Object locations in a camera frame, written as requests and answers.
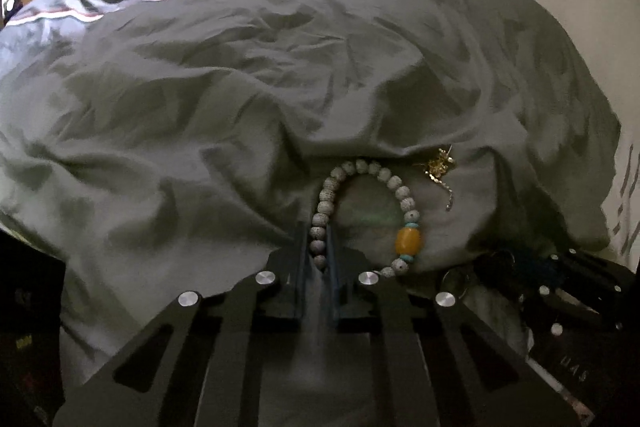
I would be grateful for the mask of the black jewelry box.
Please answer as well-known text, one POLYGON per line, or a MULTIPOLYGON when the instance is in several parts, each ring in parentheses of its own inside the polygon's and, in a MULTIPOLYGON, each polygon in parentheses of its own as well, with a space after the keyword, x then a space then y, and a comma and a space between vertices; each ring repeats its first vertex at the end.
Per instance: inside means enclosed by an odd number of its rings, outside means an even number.
POLYGON ((1 234, 1 424, 50 426, 64 403, 61 297, 65 265, 1 234))

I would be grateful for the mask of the grey striped duvet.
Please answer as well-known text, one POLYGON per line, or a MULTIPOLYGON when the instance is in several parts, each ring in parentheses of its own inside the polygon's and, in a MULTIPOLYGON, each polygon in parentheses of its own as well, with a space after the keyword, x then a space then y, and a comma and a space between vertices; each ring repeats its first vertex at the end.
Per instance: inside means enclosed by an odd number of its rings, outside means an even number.
POLYGON ((587 407, 529 356, 480 264, 576 249, 638 274, 638 178, 534 0, 34 0, 1 33, 1 234, 65 265, 60 410, 172 300, 230 291, 303 223, 304 311, 266 344, 255 426, 379 426, 369 336, 332 319, 330 230, 467 306, 576 426, 637 425, 639 404, 587 407), (447 211, 416 164, 449 145, 447 211))

